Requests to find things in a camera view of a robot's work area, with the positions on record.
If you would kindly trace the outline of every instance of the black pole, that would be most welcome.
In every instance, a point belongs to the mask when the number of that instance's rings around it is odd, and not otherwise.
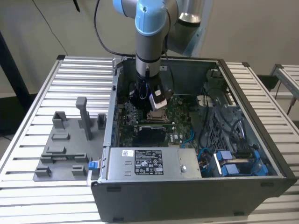
[[[0,65],[11,84],[20,104],[27,110],[30,107],[31,100],[22,76],[14,62],[12,55],[5,43],[0,31]]]

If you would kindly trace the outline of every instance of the metal frame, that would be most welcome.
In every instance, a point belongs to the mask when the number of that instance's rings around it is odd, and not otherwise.
[[[0,32],[0,66],[25,111],[30,107],[31,98],[22,76]]]
[[[86,181],[33,182],[32,176],[37,161],[43,151],[43,146],[51,130],[51,117],[47,113],[55,108],[68,111],[67,116],[77,116],[74,91],[88,94],[87,110],[91,116],[100,108],[107,108],[100,98],[101,85],[96,83],[101,74],[95,72],[95,65],[112,65],[110,59],[66,57],[72,63],[84,66],[70,67],[72,73],[60,72],[59,67],[64,62],[56,61],[54,68],[47,77],[36,100],[22,122],[12,143],[0,161],[0,223],[65,223],[65,222],[95,222],[102,224],[90,187]],[[259,81],[250,67],[242,63],[227,63],[237,83],[242,88],[259,119],[291,167],[296,178],[299,178],[299,131],[290,121],[264,85]],[[52,81],[65,80],[67,83]],[[198,220],[178,220],[173,223],[285,223],[299,222],[299,182],[290,187],[281,197],[269,198],[244,220],[243,217],[206,218]]]
[[[286,88],[299,100],[299,66],[276,64],[270,74],[277,76]]]

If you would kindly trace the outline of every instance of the motherboard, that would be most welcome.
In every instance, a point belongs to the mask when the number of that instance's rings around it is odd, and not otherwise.
[[[189,95],[174,95],[167,108],[155,112],[143,112],[127,101],[119,106],[120,147],[197,148],[190,115],[196,110],[196,97]]]

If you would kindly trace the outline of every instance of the robotic arm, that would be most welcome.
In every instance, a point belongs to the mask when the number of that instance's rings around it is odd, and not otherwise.
[[[173,94],[159,77],[161,55],[167,49],[190,56],[198,43],[201,0],[113,0],[120,14],[135,19],[136,105],[150,102],[153,111]]]

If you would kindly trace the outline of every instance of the gray plastic part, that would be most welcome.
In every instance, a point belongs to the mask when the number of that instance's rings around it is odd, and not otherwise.
[[[63,134],[52,134],[52,140],[69,140],[70,135],[68,133]]]
[[[54,161],[52,160],[52,157],[49,155],[41,155],[40,161],[44,164],[44,163],[54,163]]]
[[[64,121],[67,121],[65,112],[56,111],[53,118],[52,118],[52,122],[53,122],[54,127],[64,129],[64,125],[63,125]]]
[[[86,176],[85,167],[82,165],[74,165],[72,166],[71,172],[74,176]]]
[[[99,113],[98,114],[98,129],[105,129],[106,127],[106,114],[104,113]]]
[[[84,129],[84,124],[83,124],[83,120],[82,119],[78,120],[78,124],[79,124],[79,128]],[[93,123],[91,122],[90,118],[89,118],[89,124],[90,124],[90,127],[93,126]]]
[[[87,176],[85,175],[74,175],[72,167],[82,165],[84,166],[85,171],[88,171],[88,162],[92,159],[100,159],[103,152],[105,129],[99,130],[97,119],[90,119],[93,138],[92,140],[87,140],[84,129],[79,128],[79,120],[80,118],[68,118],[67,121],[63,121],[64,129],[52,128],[40,158],[40,162],[37,166],[48,166],[51,170],[51,175],[38,176],[35,174],[33,178],[34,181],[87,180]],[[64,136],[69,135],[69,139],[52,139],[54,134]],[[49,149],[57,149],[57,152],[48,153]]]
[[[89,114],[86,111],[87,98],[86,97],[78,97],[76,101],[76,107],[80,110],[81,119],[83,122],[83,127],[87,140],[91,140],[93,135],[91,132],[90,122],[89,122]]]
[[[84,154],[80,154],[80,155],[75,156],[75,161],[76,162],[89,162],[89,159],[87,157],[87,154],[84,153]]]
[[[36,168],[35,175],[38,177],[49,177],[51,175],[51,170],[49,167],[40,166]]]
[[[65,154],[66,148],[63,147],[48,147],[48,150],[46,153],[56,153],[56,154]]]

